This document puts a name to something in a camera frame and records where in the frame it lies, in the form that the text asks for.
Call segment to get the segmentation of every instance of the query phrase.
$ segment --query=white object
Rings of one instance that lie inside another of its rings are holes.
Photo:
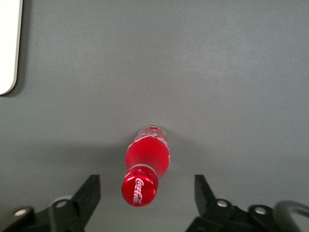
[[[51,204],[49,206],[51,206],[53,203],[55,203],[57,201],[71,200],[72,197],[73,197],[73,195],[67,195],[67,196],[58,197],[58,198],[54,199],[53,202],[51,202]]]
[[[0,95],[16,83],[23,0],[0,0]]]

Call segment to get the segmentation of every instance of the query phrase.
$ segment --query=coca-cola bottle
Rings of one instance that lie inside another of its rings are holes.
[[[157,125],[143,128],[126,151],[122,184],[124,199],[133,206],[149,204],[155,197],[160,179],[169,167],[166,133]]]

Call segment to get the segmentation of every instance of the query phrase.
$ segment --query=red bottle cap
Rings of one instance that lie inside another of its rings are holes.
[[[139,207],[148,205],[158,188],[155,172],[146,166],[134,166],[125,175],[122,195],[130,205]]]

